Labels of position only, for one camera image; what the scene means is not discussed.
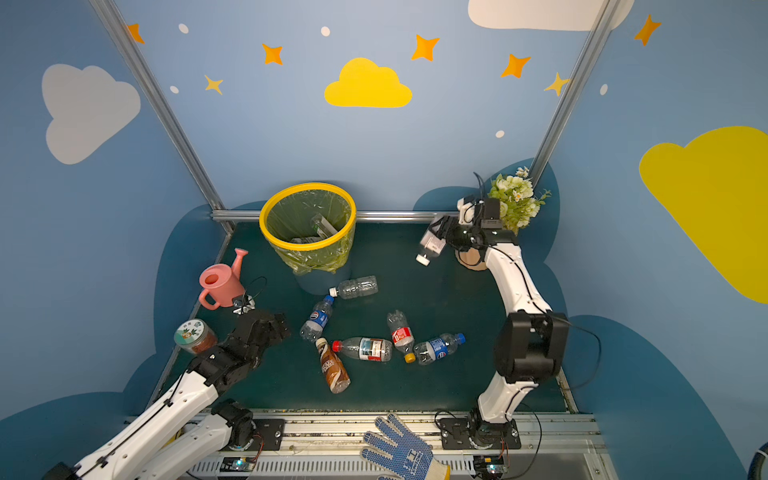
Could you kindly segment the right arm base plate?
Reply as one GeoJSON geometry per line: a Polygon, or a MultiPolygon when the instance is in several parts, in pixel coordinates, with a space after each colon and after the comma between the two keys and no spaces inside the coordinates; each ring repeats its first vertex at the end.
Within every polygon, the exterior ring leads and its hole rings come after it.
{"type": "Polygon", "coordinates": [[[446,416],[436,420],[445,450],[517,450],[520,434],[514,420],[490,423],[472,413],[465,417],[446,416]]]}

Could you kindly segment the brown coffee drink bottle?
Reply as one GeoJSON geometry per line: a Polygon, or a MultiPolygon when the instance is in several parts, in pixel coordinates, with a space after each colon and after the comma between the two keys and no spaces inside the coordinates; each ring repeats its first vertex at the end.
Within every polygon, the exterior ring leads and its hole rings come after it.
{"type": "Polygon", "coordinates": [[[351,384],[350,377],[339,357],[332,351],[325,338],[318,338],[315,346],[319,354],[321,371],[325,377],[329,390],[333,394],[339,394],[351,384]]]}

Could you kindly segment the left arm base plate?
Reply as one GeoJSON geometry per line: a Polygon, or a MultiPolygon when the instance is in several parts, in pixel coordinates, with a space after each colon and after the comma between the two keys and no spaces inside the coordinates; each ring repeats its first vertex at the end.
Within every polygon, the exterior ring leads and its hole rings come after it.
{"type": "Polygon", "coordinates": [[[257,418],[246,424],[242,449],[244,451],[278,451],[281,448],[286,422],[281,418],[257,418]]]}

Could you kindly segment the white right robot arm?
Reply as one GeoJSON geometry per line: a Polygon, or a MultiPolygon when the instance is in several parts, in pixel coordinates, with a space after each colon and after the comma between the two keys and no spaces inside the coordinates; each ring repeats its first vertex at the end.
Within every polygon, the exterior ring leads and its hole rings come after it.
{"type": "Polygon", "coordinates": [[[485,449],[511,433],[513,414],[525,397],[560,373],[569,323],[536,289],[516,235],[503,228],[500,202],[464,198],[457,210],[431,223],[428,232],[458,252],[478,251],[506,311],[493,346],[494,376],[468,419],[470,441],[485,449]]]}

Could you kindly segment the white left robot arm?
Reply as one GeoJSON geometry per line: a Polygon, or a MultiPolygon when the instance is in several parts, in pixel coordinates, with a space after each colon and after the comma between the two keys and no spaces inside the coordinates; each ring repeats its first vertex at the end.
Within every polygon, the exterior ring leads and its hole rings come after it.
{"type": "Polygon", "coordinates": [[[73,466],[56,464],[45,479],[135,479],[189,420],[262,363],[268,348],[290,336],[282,313],[254,309],[239,316],[222,342],[197,354],[155,403],[105,445],[73,466]]]}

